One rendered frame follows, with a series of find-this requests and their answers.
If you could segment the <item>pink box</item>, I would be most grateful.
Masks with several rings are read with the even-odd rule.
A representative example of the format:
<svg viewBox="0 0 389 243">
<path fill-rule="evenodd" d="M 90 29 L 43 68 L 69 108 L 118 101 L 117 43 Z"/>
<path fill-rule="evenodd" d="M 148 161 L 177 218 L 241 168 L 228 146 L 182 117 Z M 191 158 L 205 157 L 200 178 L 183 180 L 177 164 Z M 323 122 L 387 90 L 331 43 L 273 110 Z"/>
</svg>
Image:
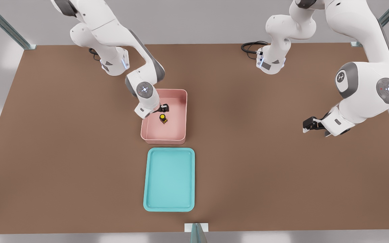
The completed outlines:
<svg viewBox="0 0 389 243">
<path fill-rule="evenodd" d="M 167 122 L 160 120 L 161 112 L 153 113 L 142 121 L 141 138 L 148 144 L 181 145 L 185 143 L 187 122 L 187 97 L 183 89 L 157 89 L 160 101 L 168 104 L 164 112 Z"/>
</svg>

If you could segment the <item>pale blue-green tray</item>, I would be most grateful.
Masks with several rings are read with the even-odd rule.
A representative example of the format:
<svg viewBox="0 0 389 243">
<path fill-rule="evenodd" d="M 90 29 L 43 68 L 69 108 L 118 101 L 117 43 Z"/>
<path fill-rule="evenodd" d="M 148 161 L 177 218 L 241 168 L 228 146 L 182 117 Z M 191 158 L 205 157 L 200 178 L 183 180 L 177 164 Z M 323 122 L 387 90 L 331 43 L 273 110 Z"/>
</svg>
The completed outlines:
<svg viewBox="0 0 389 243">
<path fill-rule="evenodd" d="M 151 212 L 189 212 L 196 195 L 196 154 L 187 147 L 148 151 L 143 206 Z"/>
</svg>

